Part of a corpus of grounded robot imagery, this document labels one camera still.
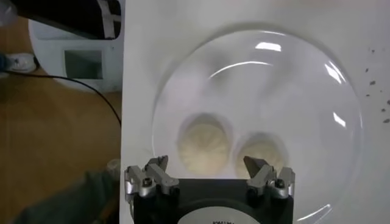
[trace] petri dish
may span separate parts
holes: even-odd
[[[213,117],[230,144],[229,162],[214,177],[188,172],[177,143],[198,117]],[[363,140],[361,111],[342,69],[293,35],[246,30],[197,48],[157,96],[155,156],[168,155],[177,178],[237,178],[249,141],[272,141],[296,173],[294,218],[315,223],[340,202],[351,183]]]

